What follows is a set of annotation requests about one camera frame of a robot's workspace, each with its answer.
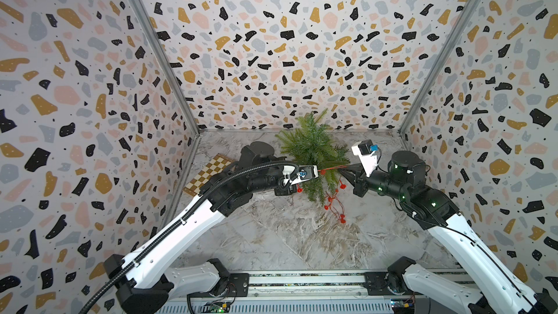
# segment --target marble floor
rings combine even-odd
[[[276,156],[280,143],[273,132],[204,132],[187,182],[216,154],[238,159],[253,141],[271,144]],[[338,143],[351,146],[372,139],[382,150],[380,166],[401,150],[399,137],[379,132],[335,132]],[[358,162],[349,152],[352,163]],[[455,259],[392,199],[368,192],[360,198],[352,186],[338,193],[345,206],[345,224],[331,211],[308,201],[303,193],[276,197],[256,193],[249,203],[214,226],[178,258],[173,267],[201,264],[219,258],[230,270],[385,269],[401,256],[425,268],[456,268]],[[192,197],[183,193],[177,211]]]

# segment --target wooden chess board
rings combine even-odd
[[[192,197],[200,192],[200,188],[205,185],[213,175],[223,171],[225,167],[233,163],[233,159],[217,154],[192,180],[182,189]]]

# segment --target cable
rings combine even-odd
[[[463,234],[463,233],[461,233],[461,232],[459,232],[459,231],[456,231],[455,229],[452,229],[452,228],[450,228],[450,227],[445,227],[445,226],[442,226],[442,225],[439,225],[439,224],[436,224],[436,223],[432,223],[432,222],[429,222],[429,221],[422,221],[422,220],[417,220],[417,219],[414,219],[414,220],[417,221],[417,222],[420,221],[420,222],[423,222],[423,223],[428,223],[428,224],[430,224],[430,225],[432,225],[432,226],[435,226],[435,227],[441,227],[441,228],[444,228],[444,229],[451,230],[451,231],[453,231],[453,232],[455,232],[455,233],[457,233],[457,234],[461,234],[462,236],[464,236],[464,237],[466,237],[467,239],[469,239],[469,240],[473,243],[473,245],[475,245],[476,247],[480,248],[480,250],[488,257],[488,259],[490,259],[490,260],[492,261],[492,263],[494,263],[494,265],[500,270],[500,272],[502,272],[502,274],[503,274],[503,275],[506,277],[506,279],[512,284],[512,286],[513,286],[518,292],[521,293],[521,290],[516,286],[516,284],[513,282],[513,280],[509,278],[509,276],[506,274],[506,272],[504,272],[504,270],[499,266],[499,264],[496,263],[496,261],[488,254],[488,252],[486,252],[486,250],[485,250],[484,248],[481,248],[480,245],[477,244],[477,242],[476,242],[475,240],[472,240],[472,239],[471,239],[470,237],[468,237],[467,235],[465,235],[465,234]],[[534,308],[534,310],[535,310],[537,313],[540,314],[539,310],[538,310],[537,308],[535,308],[535,306],[531,303],[531,301],[529,301],[529,299],[527,299],[527,297],[526,297],[525,295],[522,295],[522,297],[525,299],[525,301],[527,301],[527,303],[529,303],[529,304],[531,305],[532,308]]]
[[[209,188],[192,206],[191,209],[189,209],[184,216],[182,216],[180,218],[180,220],[182,221],[186,221],[188,220],[188,218],[191,217],[191,215],[193,215],[196,210],[201,206],[201,204],[203,204],[207,198],[211,195],[211,193],[213,193],[214,191],[216,191],[217,189],[219,189],[220,187],[222,187],[223,185],[226,185],[227,183],[229,183],[230,181],[237,179],[241,176],[245,176],[248,173],[252,173],[252,172],[256,172],[256,171],[261,171],[263,169],[267,169],[269,167],[274,167],[274,166],[293,166],[295,167],[295,169],[292,171],[292,173],[289,176],[289,180],[293,181],[294,177],[297,175],[298,171],[300,171],[300,167],[292,162],[288,162],[285,160],[279,160],[279,161],[274,161],[274,162],[269,162],[269,163],[262,163],[262,164],[258,164],[258,165],[254,165],[245,169],[242,169],[238,172],[233,173],[232,175],[230,175],[227,178],[224,178],[220,181],[218,181],[216,184],[214,184],[213,186],[211,186],[211,188]],[[166,238],[169,234],[171,234],[175,229],[177,229],[179,226],[182,225],[182,221],[177,220],[176,222],[174,222],[170,227],[168,227],[167,229],[163,230],[161,232],[161,234],[155,238],[145,249],[143,249],[142,252],[139,253],[139,255],[136,256],[136,258],[130,262],[126,267],[124,267],[120,272],[118,272],[113,278],[109,279],[108,282],[105,283],[105,285],[103,285],[101,287],[101,289],[99,289],[88,301],[87,303],[83,306],[83,308],[81,308],[81,310],[79,311],[79,314],[87,314],[87,312],[94,306],[94,304],[108,291],[108,289],[110,289],[112,287],[112,285],[114,285],[115,283],[117,283],[120,279],[122,279],[122,277],[124,277],[126,275],[126,273],[128,273],[133,267],[135,267],[141,260],[143,260],[143,258],[145,258],[145,256],[147,256],[147,254],[149,254],[149,252],[151,252],[158,244],[161,243],[161,241],[164,240],[164,238]]]

